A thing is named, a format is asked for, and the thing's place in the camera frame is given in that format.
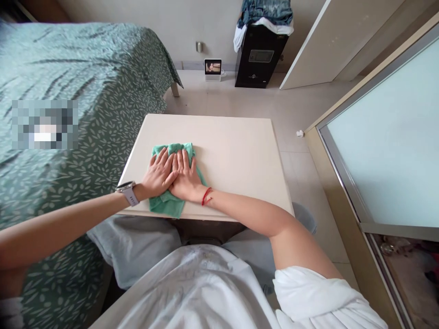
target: leaf pattern bedsheet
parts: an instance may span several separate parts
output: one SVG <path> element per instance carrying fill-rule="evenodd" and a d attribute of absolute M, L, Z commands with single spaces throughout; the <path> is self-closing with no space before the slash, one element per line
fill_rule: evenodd
<path fill-rule="evenodd" d="M 147 113 L 182 86 L 156 34 L 131 24 L 0 23 L 0 229 L 112 192 Z M 77 100 L 78 149 L 12 149 L 13 100 Z M 103 260 L 83 236 L 35 264 L 27 328 L 80 328 Z"/>

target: pixelated area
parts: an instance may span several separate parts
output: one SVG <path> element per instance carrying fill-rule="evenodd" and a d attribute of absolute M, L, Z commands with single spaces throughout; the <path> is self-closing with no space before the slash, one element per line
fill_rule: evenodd
<path fill-rule="evenodd" d="M 13 149 L 77 149 L 78 101 L 12 101 Z"/>

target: white table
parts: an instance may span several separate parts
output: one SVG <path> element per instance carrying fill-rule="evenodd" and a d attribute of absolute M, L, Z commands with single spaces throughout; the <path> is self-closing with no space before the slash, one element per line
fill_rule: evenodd
<path fill-rule="evenodd" d="M 189 142 L 209 186 L 271 202 L 294 215 L 270 119 L 148 114 L 119 184 L 142 181 L 155 145 Z M 169 217 L 150 212 L 148 200 L 120 214 Z M 190 202 L 181 218 L 235 221 Z"/>

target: gray pants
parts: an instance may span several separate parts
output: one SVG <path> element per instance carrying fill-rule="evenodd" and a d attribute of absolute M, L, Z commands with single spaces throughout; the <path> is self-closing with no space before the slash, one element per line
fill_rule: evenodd
<path fill-rule="evenodd" d="M 298 220 L 314 234 L 316 224 L 309 212 L 294 203 L 293 207 Z M 154 265 L 182 246 L 177 229 L 162 218 L 115 215 L 87 235 L 114 268 L 122 289 L 130 288 Z M 266 294 L 273 292 L 276 267 L 268 238 L 246 229 L 221 247 L 249 264 Z"/>

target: white t-shirt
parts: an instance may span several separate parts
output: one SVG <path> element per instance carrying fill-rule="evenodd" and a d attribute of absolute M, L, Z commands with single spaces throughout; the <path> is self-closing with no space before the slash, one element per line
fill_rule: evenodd
<path fill-rule="evenodd" d="M 90 328 L 387 328 L 345 280 L 292 266 L 275 273 L 274 312 L 250 266 L 212 245 L 160 261 Z"/>

